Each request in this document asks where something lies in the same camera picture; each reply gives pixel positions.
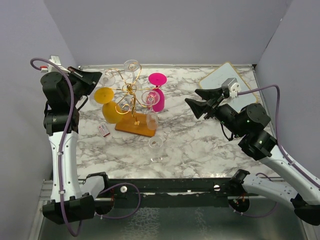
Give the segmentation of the yellow plastic wine glass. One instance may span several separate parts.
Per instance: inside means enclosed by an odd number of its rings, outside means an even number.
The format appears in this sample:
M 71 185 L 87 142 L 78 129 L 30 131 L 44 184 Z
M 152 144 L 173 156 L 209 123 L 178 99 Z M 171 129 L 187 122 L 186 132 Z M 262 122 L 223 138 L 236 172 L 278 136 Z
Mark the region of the yellow plastic wine glass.
M 102 105 L 102 114 L 109 124 L 117 124 L 123 118 L 120 106 L 113 101 L 114 91 L 109 87 L 101 87 L 94 93 L 94 100 Z

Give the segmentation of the clear wine glass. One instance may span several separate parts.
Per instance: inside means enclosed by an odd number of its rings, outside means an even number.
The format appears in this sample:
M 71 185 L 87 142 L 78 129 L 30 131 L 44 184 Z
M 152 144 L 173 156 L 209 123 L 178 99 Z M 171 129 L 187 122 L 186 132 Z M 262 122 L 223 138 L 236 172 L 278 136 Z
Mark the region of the clear wine glass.
M 152 162 L 159 162 L 163 159 L 164 142 L 159 136 L 153 136 L 149 139 L 148 149 Z
M 135 85 L 138 82 L 138 79 L 142 71 L 141 64 L 137 60 L 130 59 L 123 64 L 123 68 L 125 72 L 129 72 L 132 74 L 131 83 Z
M 92 93 L 89 95 L 89 102 L 91 105 L 96 106 L 96 107 L 100 107 L 105 103 L 109 103 L 113 97 L 114 97 L 114 93 L 112 93 L 110 96 L 107 97 L 106 102 L 100 103 L 100 102 L 96 102 L 94 96 L 97 90 L 99 90 L 100 88 L 111 88 L 114 84 L 115 84 L 115 77 L 114 74 L 110 71 L 110 70 L 106 70 L 100 80 L 98 81 L 97 86 L 94 88 L 94 90 L 92 91 Z

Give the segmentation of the pink plastic wine glass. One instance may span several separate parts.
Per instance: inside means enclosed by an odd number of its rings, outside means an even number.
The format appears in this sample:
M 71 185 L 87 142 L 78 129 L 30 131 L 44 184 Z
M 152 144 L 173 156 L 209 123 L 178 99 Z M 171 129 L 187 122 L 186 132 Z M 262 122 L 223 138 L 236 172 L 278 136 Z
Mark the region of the pink plastic wine glass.
M 153 91 L 159 95 L 158 102 L 152 106 L 153 110 L 157 113 L 161 112 L 165 108 L 165 95 L 160 87 L 167 82 L 167 77 L 162 73 L 155 72 L 149 75 L 148 80 L 152 85 L 155 85 Z

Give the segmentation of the clear flute glass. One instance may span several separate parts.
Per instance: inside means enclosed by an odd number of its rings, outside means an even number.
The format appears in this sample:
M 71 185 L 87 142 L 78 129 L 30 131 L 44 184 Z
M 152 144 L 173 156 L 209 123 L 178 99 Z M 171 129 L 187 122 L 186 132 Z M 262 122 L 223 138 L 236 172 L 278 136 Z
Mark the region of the clear flute glass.
M 159 101 L 159 95 L 153 90 L 145 91 L 141 96 L 142 102 L 148 108 L 146 124 L 149 130 L 156 130 L 159 125 L 158 114 L 153 110 L 153 105 Z

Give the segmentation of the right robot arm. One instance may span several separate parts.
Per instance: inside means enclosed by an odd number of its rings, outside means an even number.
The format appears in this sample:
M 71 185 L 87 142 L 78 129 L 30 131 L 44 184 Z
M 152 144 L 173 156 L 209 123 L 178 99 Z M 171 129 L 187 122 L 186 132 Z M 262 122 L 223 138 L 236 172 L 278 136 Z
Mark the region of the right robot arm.
M 231 135 L 240 138 L 238 146 L 255 161 L 261 162 L 282 177 L 287 185 L 277 184 L 238 170 L 230 179 L 230 191 L 240 196 L 256 194 L 281 203 L 294 211 L 304 222 L 320 224 L 320 179 L 302 167 L 283 149 L 278 137 L 273 137 L 265 127 L 271 121 L 260 103 L 251 103 L 236 111 L 229 104 L 221 104 L 229 97 L 223 87 L 196 89 L 202 98 L 186 98 L 194 116 L 199 119 L 215 118 Z

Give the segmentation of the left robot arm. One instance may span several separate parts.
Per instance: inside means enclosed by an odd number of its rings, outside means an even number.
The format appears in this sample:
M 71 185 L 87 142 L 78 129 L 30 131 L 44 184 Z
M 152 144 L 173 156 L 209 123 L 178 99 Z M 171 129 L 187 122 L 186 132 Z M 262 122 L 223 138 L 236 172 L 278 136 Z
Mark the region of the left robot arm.
M 89 96 L 97 86 L 101 72 L 86 72 L 69 67 L 66 76 L 53 71 L 41 79 L 47 98 L 43 125 L 52 151 L 53 184 L 50 202 L 43 216 L 62 225 L 91 219 L 95 215 L 95 199 L 106 197 L 111 190 L 105 172 L 89 174 L 84 184 L 78 180 L 77 143 L 79 137 L 79 110 L 76 104 Z

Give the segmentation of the white board gold rim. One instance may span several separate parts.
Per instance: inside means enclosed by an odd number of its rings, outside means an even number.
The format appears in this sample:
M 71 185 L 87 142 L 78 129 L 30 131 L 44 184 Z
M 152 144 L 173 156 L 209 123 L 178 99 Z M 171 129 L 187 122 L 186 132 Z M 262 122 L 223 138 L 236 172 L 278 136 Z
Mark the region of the white board gold rim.
M 244 71 L 245 70 L 242 67 L 237 68 L 227 61 L 217 69 L 203 77 L 199 81 L 199 86 L 202 89 L 216 89 L 221 87 L 222 83 L 228 78 L 236 78 L 241 91 L 245 92 L 251 89 L 249 85 L 249 82 L 251 80 L 249 78 L 246 78 L 246 73 Z M 258 97 L 254 93 L 250 93 L 240 97 L 226 99 L 223 103 L 230 105 L 239 103 L 240 107 L 244 107 L 248 104 L 257 102 Z

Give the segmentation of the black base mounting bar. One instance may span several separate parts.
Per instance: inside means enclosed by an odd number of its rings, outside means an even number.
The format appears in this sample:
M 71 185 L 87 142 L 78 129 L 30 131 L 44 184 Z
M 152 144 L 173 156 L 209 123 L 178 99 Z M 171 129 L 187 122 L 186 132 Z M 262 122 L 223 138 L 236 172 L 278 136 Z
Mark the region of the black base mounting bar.
M 240 169 L 231 178 L 108 179 L 109 190 L 94 206 L 100 214 L 111 208 L 226 208 L 229 197 L 247 195 L 242 184 L 248 175 Z

